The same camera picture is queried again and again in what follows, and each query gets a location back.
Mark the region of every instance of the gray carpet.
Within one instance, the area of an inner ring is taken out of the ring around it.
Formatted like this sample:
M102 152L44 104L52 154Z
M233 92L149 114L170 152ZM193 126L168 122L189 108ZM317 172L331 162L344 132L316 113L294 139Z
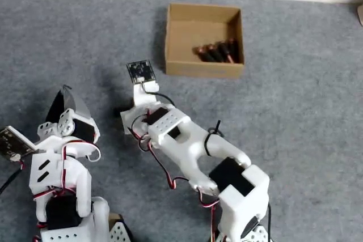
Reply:
M239 80L163 72L169 2L243 9L246 70ZM276 242L363 238L363 28L355 7L275 0L0 0L0 124L36 139L62 83L85 99L102 137L85 163L92 191L122 213L137 241L207 241L209 211L180 182L169 190L112 109L132 84L125 64L151 59L161 91L271 176ZM160 154L173 175L175 165ZM204 158L202 169L217 160ZM17 166L0 159L1 183ZM0 241L31 241L29 168L0 196Z

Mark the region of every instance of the black wire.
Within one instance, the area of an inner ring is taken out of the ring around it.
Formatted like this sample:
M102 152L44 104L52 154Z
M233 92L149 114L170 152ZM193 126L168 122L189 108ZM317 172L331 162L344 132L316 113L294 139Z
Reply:
M136 120L138 120L138 119L139 119L140 117L142 117L142 116L147 116L147 114L146 114L146 113L141 114L141 115L137 116L137 117L134 119L134 121L132 121L132 123L131 123L131 130L132 130L132 131L134 131L134 124L135 124Z
M22 169L19 168L17 171L15 171L8 179L7 181L2 185L2 187L0 188L0 195L2 194L2 192L4 192L4 190L9 186L9 184L11 184L16 177L21 173Z
M162 96L163 98L165 98L165 99L167 99L173 106L175 106L175 103L174 103L174 101L172 101L171 100L171 98L170 97L168 97L167 95L164 95L164 94L162 94L162 93L158 93L158 92L147 92L146 90L145 90L145 86L143 85L143 83L141 83L141 87L142 87L142 89L143 89L143 91L145 92L145 93L147 93L147 94L149 94L149 95L155 95L155 96Z
M271 242L271 205L268 203L268 223L267 223L267 238L268 242Z
M221 120L218 120L216 127L208 129L208 135L206 136L206 138L204 140L204 149L208 156L211 156L209 153L209 150L207 148L207 143L208 143L209 137L212 134L216 134L216 135L219 135L220 137L224 137L224 134L220 131L220 124L221 124Z

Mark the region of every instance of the cardboard box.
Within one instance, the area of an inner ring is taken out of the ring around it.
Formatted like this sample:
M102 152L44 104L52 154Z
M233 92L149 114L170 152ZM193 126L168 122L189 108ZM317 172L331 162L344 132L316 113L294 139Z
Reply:
M203 62L197 46L235 38L240 63ZM166 74L192 77L238 78L244 68L242 15L235 7L171 3L165 41Z

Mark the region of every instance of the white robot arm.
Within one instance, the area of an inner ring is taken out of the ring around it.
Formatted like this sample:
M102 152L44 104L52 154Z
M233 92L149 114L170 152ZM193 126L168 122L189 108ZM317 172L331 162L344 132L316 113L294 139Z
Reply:
M91 175L77 158L91 162L100 159L95 145L99 129L82 99L69 86L56 96L46 122L38 126L39 141L32 143L8 126L0 144L10 147L7 158L22 159L13 152L23 147L23 155L32 155L29 187L36 201L36 216L41 237L33 241L113 242L117 236L109 232L109 206L101 197L91 197ZM112 232L125 228L118 222ZM127 232L123 238L130 242Z
M134 82L134 107L120 113L125 132L148 139L150 147L163 151L194 190L218 197L222 207L218 228L227 241L240 242L266 215L268 175L217 134L219 124L215 131L206 131L172 104L157 101L159 86L148 61L131 63L128 69ZM198 167L201 156L223 161L207 176Z

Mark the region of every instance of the circuit board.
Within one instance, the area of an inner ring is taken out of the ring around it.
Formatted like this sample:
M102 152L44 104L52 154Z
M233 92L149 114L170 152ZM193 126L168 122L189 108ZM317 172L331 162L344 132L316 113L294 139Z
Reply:
M0 130L0 154L10 161L18 161L34 152L22 139L9 128Z
M149 60L140 62L130 62L127 64L127 69L133 84L140 84L142 82L150 82L156 80L153 68Z

